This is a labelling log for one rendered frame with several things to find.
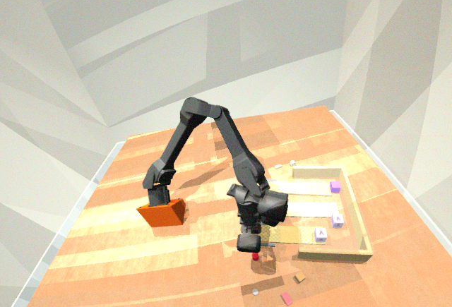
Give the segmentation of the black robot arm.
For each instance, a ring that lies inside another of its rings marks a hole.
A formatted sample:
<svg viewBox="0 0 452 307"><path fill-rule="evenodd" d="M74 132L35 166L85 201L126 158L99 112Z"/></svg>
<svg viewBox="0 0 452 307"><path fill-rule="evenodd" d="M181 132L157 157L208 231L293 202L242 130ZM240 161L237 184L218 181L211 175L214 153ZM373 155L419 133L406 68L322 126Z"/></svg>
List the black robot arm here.
<svg viewBox="0 0 452 307"><path fill-rule="evenodd" d="M185 146L192 131L207 118L213 118L232 156L233 169L238 182L233 183L227 195L234 197L243 215L254 214L258 210L257 222L275 227L284 222L288 209L288 193L270 190L264 176L265 169L247 148L230 112L226 107L208 104L206 101L187 98L180 111L180 122L170 138L165 151L147 170L142 181L143 189L148 189L148 207L170 203L170 192L166 185L176 173L174 162ZM154 185L155 183L160 183ZM259 185L259 186L258 186Z"/></svg>

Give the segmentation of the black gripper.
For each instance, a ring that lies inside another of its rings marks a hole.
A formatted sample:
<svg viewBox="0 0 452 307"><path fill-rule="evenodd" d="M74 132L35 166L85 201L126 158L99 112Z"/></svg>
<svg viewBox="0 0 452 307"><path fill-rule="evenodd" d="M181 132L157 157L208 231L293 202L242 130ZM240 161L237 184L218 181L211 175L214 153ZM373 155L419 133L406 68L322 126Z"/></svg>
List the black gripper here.
<svg viewBox="0 0 452 307"><path fill-rule="evenodd" d="M261 252L261 236L257 234L261 233L262 224L256 221L258 210L254 214L243 215L238 209L237 216L240 217L240 232L243 233L237 235L237 250L246 253Z"/></svg>

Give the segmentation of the small yellow cube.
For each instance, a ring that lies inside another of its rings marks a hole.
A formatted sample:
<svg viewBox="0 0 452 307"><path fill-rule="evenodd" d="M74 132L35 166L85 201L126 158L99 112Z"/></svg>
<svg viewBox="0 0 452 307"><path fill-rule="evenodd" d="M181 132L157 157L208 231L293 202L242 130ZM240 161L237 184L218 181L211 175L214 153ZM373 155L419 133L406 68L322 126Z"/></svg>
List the small yellow cube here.
<svg viewBox="0 0 452 307"><path fill-rule="evenodd" d="M299 283L301 283L303 280L305 280L305 276L304 276L304 274L302 273L302 271L299 271L296 275L295 275L295 279L299 282Z"/></svg>

